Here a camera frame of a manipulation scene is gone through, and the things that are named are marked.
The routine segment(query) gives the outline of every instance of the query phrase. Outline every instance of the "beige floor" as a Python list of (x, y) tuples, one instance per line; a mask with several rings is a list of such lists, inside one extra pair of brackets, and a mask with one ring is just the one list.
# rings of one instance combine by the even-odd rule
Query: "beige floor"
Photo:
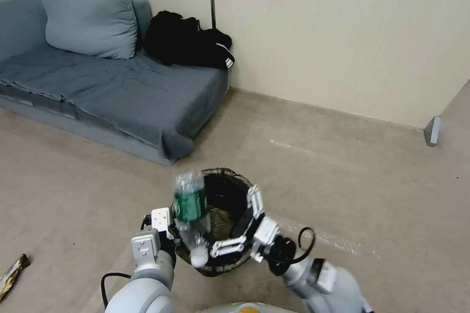
[[(100, 311), (102, 274), (132, 269), (129, 239), (170, 204), (172, 176), (225, 166), (260, 184), (267, 209), (321, 230), (315, 254), (349, 269), (377, 312), (468, 312), (470, 85), (443, 119), (428, 148), (421, 130), (236, 91), (196, 151), (164, 168), (0, 110), (0, 269), (33, 261), (0, 311)], [(179, 261), (173, 294), (184, 313), (234, 300), (302, 310), (264, 263), (210, 279)]]

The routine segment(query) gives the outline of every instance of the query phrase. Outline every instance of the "black trash bag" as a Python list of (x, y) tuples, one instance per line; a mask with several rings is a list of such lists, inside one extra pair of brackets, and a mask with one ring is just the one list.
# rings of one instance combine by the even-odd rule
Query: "black trash bag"
[[(206, 188), (207, 204), (211, 216), (211, 233), (213, 241), (232, 238), (232, 231), (247, 209), (246, 194), (253, 186), (244, 176), (227, 168), (202, 170)], [(172, 229), (179, 239), (178, 230)], [(212, 258), (201, 268), (196, 268), (202, 275), (218, 276), (229, 272), (250, 258), (251, 247), (247, 246), (242, 252), (236, 252)], [(185, 262), (191, 264), (189, 250), (183, 241), (176, 247), (176, 254)]]

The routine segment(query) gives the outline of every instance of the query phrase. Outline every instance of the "couch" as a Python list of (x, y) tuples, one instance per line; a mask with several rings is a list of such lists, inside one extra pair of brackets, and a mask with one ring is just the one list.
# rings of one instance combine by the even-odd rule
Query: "couch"
[[(132, 0), (139, 43), (151, 13)], [(41, 0), (0, 0), (0, 107), (139, 157), (172, 165), (216, 112), (226, 71), (165, 66), (138, 50), (129, 60), (55, 49)]]

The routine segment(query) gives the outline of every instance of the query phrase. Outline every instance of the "pillow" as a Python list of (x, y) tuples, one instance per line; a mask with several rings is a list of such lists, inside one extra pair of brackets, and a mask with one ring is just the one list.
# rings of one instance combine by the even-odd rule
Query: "pillow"
[(49, 45), (101, 58), (134, 56), (137, 20), (131, 0), (41, 1)]

